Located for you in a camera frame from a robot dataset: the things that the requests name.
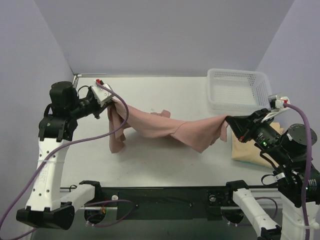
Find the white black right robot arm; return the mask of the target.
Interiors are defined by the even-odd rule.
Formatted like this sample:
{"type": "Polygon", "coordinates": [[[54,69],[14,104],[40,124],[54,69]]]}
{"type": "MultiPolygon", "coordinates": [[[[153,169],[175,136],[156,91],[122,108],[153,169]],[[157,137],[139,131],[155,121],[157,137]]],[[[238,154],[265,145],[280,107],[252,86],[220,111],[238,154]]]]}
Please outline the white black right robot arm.
{"type": "Polygon", "coordinates": [[[301,109],[290,104],[285,109],[298,112],[303,123],[291,125],[283,134],[270,125],[279,109],[225,119],[239,142],[254,141],[264,160],[278,164],[272,168],[282,201],[282,224],[266,214],[244,180],[227,182],[223,199],[240,207],[259,240],[312,240],[319,228],[315,218],[320,209],[320,172],[312,164],[317,135],[301,109]]]}

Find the pink graphic t shirt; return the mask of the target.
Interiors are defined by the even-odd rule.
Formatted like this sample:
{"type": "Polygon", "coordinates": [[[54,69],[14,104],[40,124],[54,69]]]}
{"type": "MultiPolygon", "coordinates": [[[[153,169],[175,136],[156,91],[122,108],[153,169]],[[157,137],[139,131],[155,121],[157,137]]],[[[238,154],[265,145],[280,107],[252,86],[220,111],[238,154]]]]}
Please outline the pink graphic t shirt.
{"type": "Polygon", "coordinates": [[[218,139],[227,141],[228,123],[225,115],[209,117],[195,121],[183,121],[171,118],[171,113],[144,112],[128,106],[129,116],[124,126],[126,109],[122,102],[115,100],[107,108],[109,131],[116,130],[109,136],[110,152],[115,154],[125,147],[124,130],[133,128],[145,138],[172,137],[177,141],[202,153],[218,139]]]}

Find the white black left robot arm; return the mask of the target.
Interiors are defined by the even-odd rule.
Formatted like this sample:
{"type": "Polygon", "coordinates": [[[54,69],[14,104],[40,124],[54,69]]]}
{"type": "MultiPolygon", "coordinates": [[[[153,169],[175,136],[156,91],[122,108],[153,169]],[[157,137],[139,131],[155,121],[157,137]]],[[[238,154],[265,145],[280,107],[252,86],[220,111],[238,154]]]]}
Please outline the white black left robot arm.
{"type": "Polygon", "coordinates": [[[103,201],[101,184],[83,180],[74,192],[60,196],[64,162],[73,140],[78,120],[88,115],[99,119],[113,95],[107,84],[88,87],[84,98],[69,81],[51,86],[51,103],[39,123],[39,158],[34,184],[26,206],[16,213],[16,220],[33,228],[68,230],[76,211],[86,203],[98,206],[103,201]]]}

